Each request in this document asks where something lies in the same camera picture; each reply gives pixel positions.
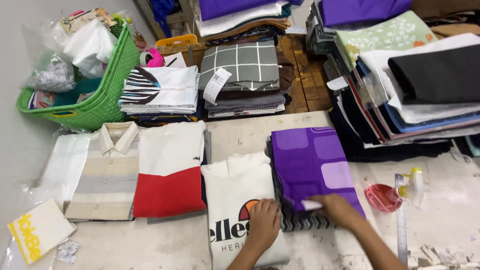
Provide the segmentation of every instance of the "human hand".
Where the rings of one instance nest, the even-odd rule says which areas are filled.
[[[321,209],[315,210],[316,215],[326,216],[342,228],[352,231],[356,225],[366,222],[345,198],[337,194],[315,195],[307,199],[323,205]]]
[[[279,230],[278,203],[273,199],[261,199],[250,209],[250,228],[245,246],[261,256],[273,244]]]

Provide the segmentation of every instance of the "human arm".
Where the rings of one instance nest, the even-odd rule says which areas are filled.
[[[370,223],[366,221],[343,197],[330,194],[312,196],[309,200],[323,204],[316,210],[338,226],[348,229],[357,238],[375,270],[407,270],[407,267],[381,240]]]
[[[261,199],[250,209],[250,230],[243,248],[227,270],[251,270],[273,244],[280,230],[278,203]]]

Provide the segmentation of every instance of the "tape roll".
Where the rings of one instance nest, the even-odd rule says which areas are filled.
[[[140,54],[140,64],[142,65],[142,67],[147,67],[147,55],[150,55],[150,57],[153,59],[153,55],[148,52],[148,51],[144,51]]]

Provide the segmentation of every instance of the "white table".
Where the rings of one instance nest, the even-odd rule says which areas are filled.
[[[331,125],[326,111],[207,123],[212,132],[213,162],[234,154],[264,151],[274,130]],[[431,265],[480,266],[480,170],[455,161],[450,153],[403,162],[349,163],[367,219],[396,253],[396,215],[373,209],[363,195],[365,179],[394,186],[395,173],[420,167],[425,182],[421,209],[405,204],[408,264],[418,258]],[[146,219],[80,222],[72,239],[81,244],[77,260],[56,269],[194,269],[210,270],[207,217],[147,225]],[[291,261],[279,269],[371,269],[355,238],[347,231],[310,230],[284,233]],[[447,267],[430,267],[447,269]]]

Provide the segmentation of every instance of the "green plastic basket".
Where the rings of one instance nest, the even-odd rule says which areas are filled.
[[[118,30],[111,30],[116,36]],[[90,131],[98,130],[103,123],[123,122],[125,114],[120,111],[117,102],[123,92],[123,81],[128,78],[132,67],[140,65],[140,54],[126,24],[117,37],[118,42],[113,49],[105,75],[91,97],[78,104],[29,110],[29,101],[34,90],[27,87],[22,89],[17,99],[18,110],[67,127]]]

